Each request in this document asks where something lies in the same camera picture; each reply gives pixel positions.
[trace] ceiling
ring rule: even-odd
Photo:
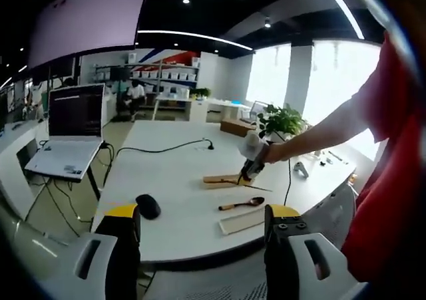
[[[35,18],[42,8],[54,0],[1,0],[0,84],[26,64],[29,37]],[[365,39],[380,43],[383,29],[375,22],[360,0],[344,0],[357,19]],[[272,27],[264,21],[270,18]],[[198,33],[229,39],[254,49],[293,42],[309,42],[316,38],[356,39],[356,34],[334,0],[145,0],[139,29],[170,30]],[[251,53],[216,41],[166,34],[139,34],[138,48],[179,49],[192,51],[218,50],[229,58]]]

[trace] potted plant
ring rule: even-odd
[[[281,138],[285,139],[289,134],[297,135],[306,125],[301,114],[289,104],[285,108],[268,105],[265,113],[258,114],[258,118],[261,130],[259,137],[269,136],[272,142],[280,142]]]
[[[190,90],[190,95],[195,95],[196,98],[207,98],[212,94],[209,88],[195,88]]]

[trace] laptop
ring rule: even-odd
[[[49,140],[25,166],[37,174],[81,181],[103,142],[105,84],[49,93]]]
[[[240,120],[248,124],[256,123],[258,121],[258,114],[260,114],[261,112],[265,112],[266,107],[268,107],[268,104],[266,104],[265,102],[256,101],[253,103],[252,109],[250,109],[248,117],[243,117]]]

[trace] projector screen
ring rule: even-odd
[[[143,0],[56,0],[39,15],[28,67],[62,56],[133,45]]]

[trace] black computer mouse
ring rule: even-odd
[[[148,220],[153,220],[161,214],[160,206],[151,195],[143,194],[136,197],[136,203],[141,216]]]

